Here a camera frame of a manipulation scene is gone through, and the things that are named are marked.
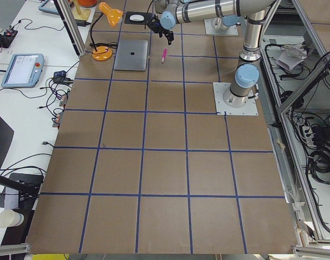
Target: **tablet screen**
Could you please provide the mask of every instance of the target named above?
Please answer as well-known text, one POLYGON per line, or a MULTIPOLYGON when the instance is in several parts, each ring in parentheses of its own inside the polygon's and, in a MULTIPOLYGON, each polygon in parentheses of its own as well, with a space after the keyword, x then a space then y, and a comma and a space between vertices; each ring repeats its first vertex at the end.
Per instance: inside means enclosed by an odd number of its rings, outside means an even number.
POLYGON ((16 56, 5 81, 6 84, 29 83, 38 55, 16 56))

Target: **silver laptop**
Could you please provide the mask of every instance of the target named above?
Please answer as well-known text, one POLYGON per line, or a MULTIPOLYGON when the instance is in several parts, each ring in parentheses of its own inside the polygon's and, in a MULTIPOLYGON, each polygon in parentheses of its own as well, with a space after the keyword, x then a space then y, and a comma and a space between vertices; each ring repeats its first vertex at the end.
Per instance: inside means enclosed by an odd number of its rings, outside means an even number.
POLYGON ((147 65, 148 41, 120 40, 115 57, 115 70, 144 72, 147 65))

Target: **pink object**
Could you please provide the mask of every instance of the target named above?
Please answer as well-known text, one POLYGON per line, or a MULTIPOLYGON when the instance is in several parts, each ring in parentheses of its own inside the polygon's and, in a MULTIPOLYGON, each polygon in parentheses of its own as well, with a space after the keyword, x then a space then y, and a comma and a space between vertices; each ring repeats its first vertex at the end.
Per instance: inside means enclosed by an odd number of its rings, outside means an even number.
POLYGON ((167 48, 164 49, 163 58, 161 59, 161 63, 164 63, 165 62, 166 54, 167 54, 167 48))

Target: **yellow object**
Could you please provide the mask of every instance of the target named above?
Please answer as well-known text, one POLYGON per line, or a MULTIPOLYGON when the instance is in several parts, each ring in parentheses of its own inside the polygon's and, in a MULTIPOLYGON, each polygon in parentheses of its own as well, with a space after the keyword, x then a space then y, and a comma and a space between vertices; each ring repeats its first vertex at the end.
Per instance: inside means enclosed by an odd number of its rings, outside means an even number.
POLYGON ((93 58, 97 61, 106 61, 110 57, 112 57, 113 51, 111 48, 106 46, 97 47, 97 51, 93 51, 93 58))
POLYGON ((74 2, 74 9, 72 10, 73 17, 76 20, 88 20, 91 10, 90 9, 81 9, 78 3, 78 0, 73 0, 74 2))
POLYGON ((62 253, 60 254, 45 254, 45 255, 33 255, 33 260, 66 260, 62 253))
POLYGON ((123 11, 119 9, 113 9, 105 2, 101 2, 99 4, 99 9, 107 16, 108 22, 112 27, 116 26, 124 14, 123 11))

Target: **white cylinder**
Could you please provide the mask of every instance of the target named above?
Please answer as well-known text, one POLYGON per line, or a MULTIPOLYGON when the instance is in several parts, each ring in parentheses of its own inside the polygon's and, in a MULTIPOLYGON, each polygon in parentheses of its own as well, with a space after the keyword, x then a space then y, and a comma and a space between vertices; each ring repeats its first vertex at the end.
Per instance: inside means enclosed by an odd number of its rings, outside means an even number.
POLYGON ((13 210, 4 210, 0 213, 0 228, 19 226, 24 221, 24 215, 13 210))

